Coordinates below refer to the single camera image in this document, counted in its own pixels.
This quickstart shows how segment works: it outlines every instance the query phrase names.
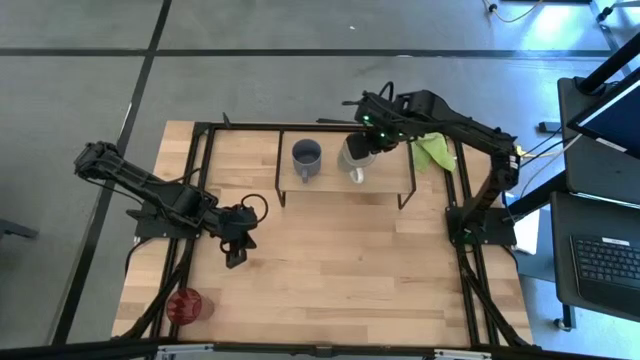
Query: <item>green towel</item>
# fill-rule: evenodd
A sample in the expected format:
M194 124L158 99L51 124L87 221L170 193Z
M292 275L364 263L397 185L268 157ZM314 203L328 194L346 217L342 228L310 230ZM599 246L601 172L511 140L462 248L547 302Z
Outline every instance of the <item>green towel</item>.
M443 169L453 172L456 161L447 147L447 141L440 133L427 134L411 143L413 163L420 172L425 172L431 159L434 159Z

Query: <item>floor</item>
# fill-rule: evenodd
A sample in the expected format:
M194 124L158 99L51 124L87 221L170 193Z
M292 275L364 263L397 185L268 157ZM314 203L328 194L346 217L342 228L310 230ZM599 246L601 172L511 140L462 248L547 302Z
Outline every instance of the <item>floor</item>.
M595 7L611 1L597 0ZM126 157L150 169L166 120L217 121L223 111L232 121L348 119L352 109L341 107L342 100L393 80L400 91L436 92L457 111L517 135L528 149L544 139L535 125L558 119L557 79L586 76L611 46L640 29L640 8L616 9L601 28L594 6L567 3L543 4L513 24L488 18L481 0L164 3L170 7L158 38L153 34L162 0L0 0L0 217L40 230L36 240L9 236L0 242L2 348L51 339L80 251L91 238L86 233L93 210L102 207L99 189L73 175L72 162L85 142L125 142L133 125ZM531 5L498 3L508 18ZM145 61L117 50L150 46L281 52ZM341 56L335 49L390 52ZM389 56L405 49L426 51ZM306 56L300 56L303 50ZM640 58L630 64L638 66ZM139 76L147 71L148 78ZM522 178L542 164L529 166ZM558 161L533 185L562 167ZM134 228L124 210L133 205L118 196L110 202L69 341L110 334ZM561 314L554 285L523 277L522 288L535 342L543 348L640 357L633 335L640 325L578 310L578 329L559 332L550 325ZM240 355L216 358L235 357Z

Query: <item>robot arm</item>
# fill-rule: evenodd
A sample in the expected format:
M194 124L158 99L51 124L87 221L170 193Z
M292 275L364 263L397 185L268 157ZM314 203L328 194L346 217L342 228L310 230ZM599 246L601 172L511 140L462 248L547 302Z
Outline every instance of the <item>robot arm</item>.
M393 84L388 83L383 91L388 86L388 98L382 92L365 91L359 101L343 103L357 105L355 120L366 126L364 132L347 138L352 155L359 158L390 151L400 142L412 142L432 132L488 154L491 171L478 194L465 202L459 229L482 231L487 209L502 191L518 183L520 157L514 146L516 138L453 111L441 97L427 90L400 94L392 100Z
M80 178L112 180L151 205L153 214L127 211L136 220L156 217L172 226L204 229L211 236L220 237L220 249L226 255L228 268L246 261L247 249L256 248L248 231L255 229L259 220L253 208L242 202L217 207L218 198L212 194L189 184L164 181L125 161L115 145L109 143L88 143L74 164Z

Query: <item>laptop keyboard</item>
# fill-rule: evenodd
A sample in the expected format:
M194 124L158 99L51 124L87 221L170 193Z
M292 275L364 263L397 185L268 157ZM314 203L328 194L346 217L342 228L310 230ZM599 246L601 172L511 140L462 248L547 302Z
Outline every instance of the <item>laptop keyboard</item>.
M578 276L640 288L640 248L571 237Z

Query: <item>gray mug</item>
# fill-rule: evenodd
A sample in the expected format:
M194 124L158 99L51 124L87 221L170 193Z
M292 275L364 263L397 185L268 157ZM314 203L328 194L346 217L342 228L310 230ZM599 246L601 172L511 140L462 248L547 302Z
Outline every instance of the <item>gray mug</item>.
M309 182L309 178L320 172L320 160L322 159L322 149L320 144L311 140L303 139L296 142L291 150L293 156L293 168L302 177L302 182Z

